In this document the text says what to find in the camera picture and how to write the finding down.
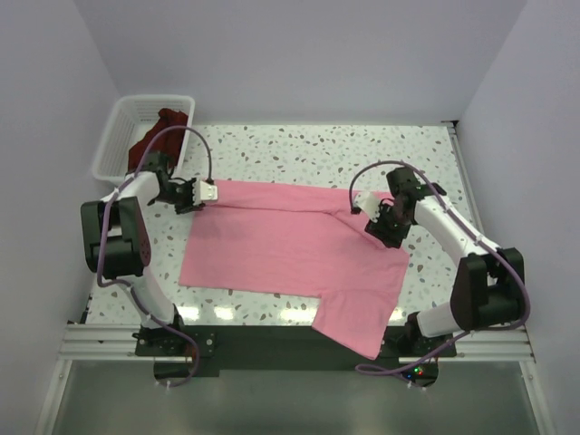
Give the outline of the pink t-shirt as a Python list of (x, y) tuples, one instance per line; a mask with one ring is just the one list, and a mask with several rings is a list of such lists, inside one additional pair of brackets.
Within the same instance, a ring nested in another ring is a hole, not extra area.
[(193, 218), (184, 286), (315, 297), (312, 327), (374, 360), (410, 261), (365, 232), (347, 192), (219, 180), (218, 200)]

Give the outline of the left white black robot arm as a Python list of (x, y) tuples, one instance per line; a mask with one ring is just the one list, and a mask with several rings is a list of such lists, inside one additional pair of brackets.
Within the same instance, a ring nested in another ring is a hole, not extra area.
[(143, 210), (162, 202), (181, 215), (201, 210), (217, 198), (211, 176), (175, 178), (169, 157), (155, 151), (142, 166), (128, 172), (110, 195), (81, 205), (87, 266), (98, 286), (116, 285), (127, 294), (140, 316), (140, 329), (133, 335), (139, 345), (178, 355), (189, 344), (177, 307), (150, 268), (152, 246)]

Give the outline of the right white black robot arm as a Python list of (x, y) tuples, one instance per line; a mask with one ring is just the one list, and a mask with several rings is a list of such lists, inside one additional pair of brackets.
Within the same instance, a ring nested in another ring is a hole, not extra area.
[(410, 166), (390, 171), (391, 200), (359, 192), (352, 209), (368, 218), (366, 233), (399, 248), (411, 227), (423, 227), (456, 267), (449, 301), (409, 314), (397, 339), (400, 351), (422, 356), (454, 333), (507, 330), (530, 314), (525, 265), (515, 248), (492, 242), (462, 217), (446, 191)]

